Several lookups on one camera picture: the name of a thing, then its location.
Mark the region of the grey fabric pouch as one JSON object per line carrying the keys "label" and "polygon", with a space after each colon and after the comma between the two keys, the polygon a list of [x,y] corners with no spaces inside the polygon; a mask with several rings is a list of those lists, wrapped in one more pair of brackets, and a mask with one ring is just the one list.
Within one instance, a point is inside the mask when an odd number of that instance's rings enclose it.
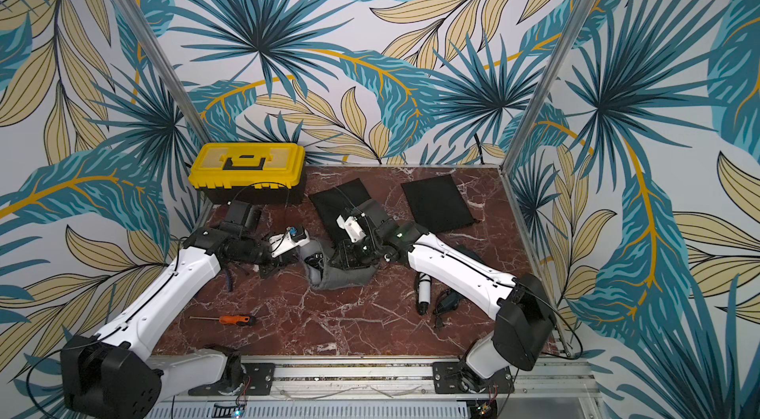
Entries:
{"label": "grey fabric pouch", "polygon": [[324,246],[313,239],[298,249],[299,261],[305,270],[306,280],[314,290],[336,290],[367,286],[377,272],[377,266],[358,270],[340,270],[332,266],[336,248]]}

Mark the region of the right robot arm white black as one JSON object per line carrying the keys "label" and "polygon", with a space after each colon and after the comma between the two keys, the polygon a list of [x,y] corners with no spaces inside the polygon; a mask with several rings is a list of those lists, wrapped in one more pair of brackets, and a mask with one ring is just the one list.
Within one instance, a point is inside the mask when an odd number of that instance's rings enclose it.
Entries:
{"label": "right robot arm white black", "polygon": [[542,282],[514,276],[452,248],[413,221],[397,221],[370,199],[345,210],[336,225],[348,240],[338,248],[353,263],[395,263],[442,282],[494,321],[493,331],[468,350],[467,371],[489,379],[511,366],[530,371],[542,354],[556,315]]}

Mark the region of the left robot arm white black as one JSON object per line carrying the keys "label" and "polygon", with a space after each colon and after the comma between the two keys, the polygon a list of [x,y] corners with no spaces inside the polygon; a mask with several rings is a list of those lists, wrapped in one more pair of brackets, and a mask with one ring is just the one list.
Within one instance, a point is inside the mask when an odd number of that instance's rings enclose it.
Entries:
{"label": "left robot arm white black", "polygon": [[230,348],[165,362],[153,360],[152,352],[186,304],[224,268],[275,270],[310,240],[301,227],[260,240],[259,216],[251,204],[230,202],[226,217],[183,241],[176,258],[121,314],[91,337],[72,337],[61,349],[66,408],[95,418],[144,418],[156,403],[191,389],[239,393],[247,378],[239,353]]}

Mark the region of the black pouch right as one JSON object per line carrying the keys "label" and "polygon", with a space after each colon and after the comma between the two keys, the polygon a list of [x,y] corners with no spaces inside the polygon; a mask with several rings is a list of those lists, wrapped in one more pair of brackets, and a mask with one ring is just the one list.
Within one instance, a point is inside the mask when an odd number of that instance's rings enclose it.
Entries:
{"label": "black pouch right", "polygon": [[433,234],[477,223],[451,175],[410,181],[402,189],[415,221]]}

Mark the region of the yellow black toolbox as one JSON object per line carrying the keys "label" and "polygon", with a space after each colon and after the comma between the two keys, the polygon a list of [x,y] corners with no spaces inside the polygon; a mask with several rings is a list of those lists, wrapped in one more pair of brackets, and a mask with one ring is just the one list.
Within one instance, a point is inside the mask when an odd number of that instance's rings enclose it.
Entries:
{"label": "yellow black toolbox", "polygon": [[294,143],[209,143],[188,177],[215,204],[302,202],[306,150]]}

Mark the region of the blue handled pliers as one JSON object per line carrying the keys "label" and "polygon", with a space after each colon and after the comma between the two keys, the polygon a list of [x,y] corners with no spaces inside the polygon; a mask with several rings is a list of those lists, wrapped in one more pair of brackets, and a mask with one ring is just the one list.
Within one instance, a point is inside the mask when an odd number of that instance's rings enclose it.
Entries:
{"label": "blue handled pliers", "polygon": [[228,292],[233,292],[235,289],[235,277],[232,274],[232,271],[229,267],[224,268],[226,280],[227,280],[227,289]]}

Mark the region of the orange handled screwdriver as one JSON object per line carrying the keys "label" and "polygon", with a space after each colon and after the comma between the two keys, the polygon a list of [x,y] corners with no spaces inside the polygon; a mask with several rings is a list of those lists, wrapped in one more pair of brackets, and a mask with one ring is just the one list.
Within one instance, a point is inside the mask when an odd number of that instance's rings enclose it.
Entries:
{"label": "orange handled screwdriver", "polygon": [[233,325],[233,326],[251,326],[255,324],[257,319],[255,316],[249,315],[224,315],[218,317],[202,317],[191,316],[191,320],[213,321],[218,322],[221,325]]}

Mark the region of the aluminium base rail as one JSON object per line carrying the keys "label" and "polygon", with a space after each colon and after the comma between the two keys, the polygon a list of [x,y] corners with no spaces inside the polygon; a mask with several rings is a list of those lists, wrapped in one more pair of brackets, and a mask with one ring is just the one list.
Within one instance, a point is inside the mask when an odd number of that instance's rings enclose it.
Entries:
{"label": "aluminium base rail", "polygon": [[588,363],[542,357],[499,371],[479,392],[455,382],[455,358],[245,356],[249,377],[223,394],[166,393],[141,418],[607,418]]}

